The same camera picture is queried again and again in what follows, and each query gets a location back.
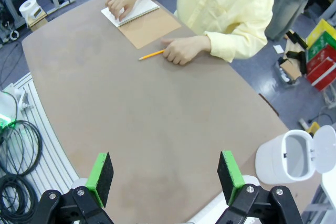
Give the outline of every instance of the white container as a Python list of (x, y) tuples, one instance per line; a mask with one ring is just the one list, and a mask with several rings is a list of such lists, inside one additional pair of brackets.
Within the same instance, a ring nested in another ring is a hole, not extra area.
[(260, 181), (275, 185), (303, 181), (315, 170), (326, 173), (336, 165), (336, 133), (325, 125), (311, 137), (306, 131), (292, 130), (261, 145), (256, 154)]

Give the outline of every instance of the spiral notebook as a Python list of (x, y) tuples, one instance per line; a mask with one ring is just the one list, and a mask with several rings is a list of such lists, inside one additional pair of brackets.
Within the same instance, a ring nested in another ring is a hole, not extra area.
[(101, 10), (105, 17), (111, 21), (116, 27), (121, 27), (126, 25), (129, 22), (132, 22), (135, 19), (138, 19), (148, 13), (151, 13), (160, 7), (151, 0), (137, 0), (133, 10), (122, 20), (119, 21), (111, 14), (110, 10), (107, 8)]
[(114, 24), (107, 29), (122, 32), (125, 37), (140, 49), (178, 29), (181, 24), (177, 19), (151, 0), (138, 0), (132, 12), (122, 20), (116, 20), (108, 8), (101, 10), (105, 17)]

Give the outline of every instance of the green box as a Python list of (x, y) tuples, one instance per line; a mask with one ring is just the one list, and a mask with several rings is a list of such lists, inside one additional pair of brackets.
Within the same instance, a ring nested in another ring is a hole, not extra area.
[(336, 40), (328, 32), (324, 32), (320, 38), (308, 49), (307, 62), (314, 58), (323, 48), (329, 44), (336, 49)]

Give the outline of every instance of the yellow pencil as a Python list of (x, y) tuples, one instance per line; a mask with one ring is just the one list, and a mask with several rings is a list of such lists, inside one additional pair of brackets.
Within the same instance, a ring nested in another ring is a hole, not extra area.
[(150, 55), (146, 55), (144, 57), (141, 57), (141, 58), (139, 58), (139, 60), (145, 60), (145, 59), (151, 58), (151, 57), (153, 57), (155, 55), (162, 54), (163, 52), (164, 52), (164, 50), (160, 50), (160, 51), (154, 52), (154, 53), (152, 53)]

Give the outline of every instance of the finger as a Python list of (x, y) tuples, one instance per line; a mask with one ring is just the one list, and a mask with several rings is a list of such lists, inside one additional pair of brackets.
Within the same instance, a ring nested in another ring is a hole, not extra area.
[(173, 42), (175, 39), (161, 39), (161, 43), (168, 46), (171, 42)]
[(177, 65), (177, 64), (180, 63), (181, 59), (182, 59), (181, 56), (176, 56), (175, 59), (173, 60), (173, 63), (174, 63), (175, 65)]
[(119, 17), (119, 20), (122, 21), (130, 12), (132, 11), (132, 8), (127, 8)]
[(170, 55), (170, 47), (167, 47), (167, 48), (163, 51), (163, 57), (164, 57), (164, 58), (168, 58), (169, 55)]
[(182, 59), (182, 60), (180, 61), (180, 65), (181, 65), (181, 66), (184, 66), (184, 65), (186, 65), (188, 62), (189, 62), (189, 60), (187, 60), (187, 59)]
[(124, 7), (124, 4), (123, 3), (119, 3), (116, 7), (115, 7), (115, 12), (116, 12), (116, 19), (118, 19), (120, 17), (121, 14), (123, 14), (125, 12), (125, 10), (123, 11), (123, 13), (120, 13), (122, 8)]
[(172, 62), (176, 57), (176, 54), (174, 54), (173, 52), (171, 52), (167, 58), (168, 61)]
[(106, 7), (108, 7), (110, 1), (111, 1), (111, 0), (106, 0), (106, 2), (105, 2), (105, 6), (106, 6)]
[(120, 6), (120, 3), (119, 3), (118, 1), (115, 1), (115, 2), (113, 3), (112, 7), (111, 7), (111, 9), (112, 9), (112, 14), (114, 15), (114, 17), (115, 17), (116, 19), (119, 17), (119, 12), (120, 12), (120, 10), (121, 10), (121, 8), (118, 9), (119, 6)]
[(113, 10), (112, 10), (112, 6), (113, 6), (113, 4), (114, 4), (115, 2), (116, 2), (116, 0), (110, 0), (110, 1), (107, 3), (108, 8), (109, 8), (109, 10), (110, 10), (111, 13), (113, 12)]

